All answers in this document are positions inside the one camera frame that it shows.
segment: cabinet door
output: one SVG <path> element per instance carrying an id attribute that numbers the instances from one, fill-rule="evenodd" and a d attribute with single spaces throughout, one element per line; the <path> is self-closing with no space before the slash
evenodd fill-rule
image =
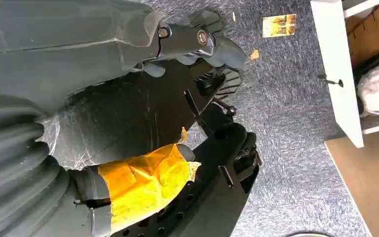
<path id="1" fill-rule="evenodd" d="M 327 80 L 343 84 L 329 84 L 336 122 L 356 147 L 363 147 L 342 1 L 312 0 L 311 8 Z"/>

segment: white cabinet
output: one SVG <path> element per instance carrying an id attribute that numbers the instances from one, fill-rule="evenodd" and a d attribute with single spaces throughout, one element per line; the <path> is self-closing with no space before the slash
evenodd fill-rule
<path id="1" fill-rule="evenodd" d="M 379 0 L 354 1 L 357 5 L 343 9 L 341 0 L 312 0 L 311 8 L 327 80 L 343 84 L 329 84 L 336 122 L 360 148 L 363 134 L 379 131 L 379 116 L 359 118 L 344 18 L 379 4 Z"/>

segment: yellow card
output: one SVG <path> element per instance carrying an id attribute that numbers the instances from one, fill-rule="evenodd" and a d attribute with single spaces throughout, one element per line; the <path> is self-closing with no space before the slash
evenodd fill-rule
<path id="1" fill-rule="evenodd" d="M 264 17 L 262 36 L 264 38 L 292 36 L 295 33 L 296 20 L 296 14 Z"/>

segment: bolt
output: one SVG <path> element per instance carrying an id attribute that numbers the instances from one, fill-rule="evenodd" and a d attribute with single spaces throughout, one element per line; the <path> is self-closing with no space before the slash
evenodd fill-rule
<path id="1" fill-rule="evenodd" d="M 199 30 L 197 33 L 197 40 L 200 45 L 207 45 L 208 35 L 205 31 Z"/>
<path id="2" fill-rule="evenodd" d="M 161 27 L 157 30 L 157 34 L 160 38 L 166 38 L 169 36 L 169 31 L 165 27 Z"/>

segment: gray carpet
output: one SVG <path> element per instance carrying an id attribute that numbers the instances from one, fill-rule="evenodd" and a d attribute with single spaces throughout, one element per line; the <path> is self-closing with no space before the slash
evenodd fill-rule
<path id="1" fill-rule="evenodd" d="M 339 136 L 308 0 L 147 0 L 168 22 L 203 8 L 221 14 L 223 34 L 261 58 L 243 68 L 244 84 L 227 100 L 236 121 L 258 135 L 265 162 L 234 237 L 284 237 L 312 231 L 369 236 L 323 141 Z M 232 15 L 235 12 L 236 22 Z M 262 38 L 264 16 L 297 14 L 294 36 Z M 190 146 L 203 139 L 195 126 Z"/>

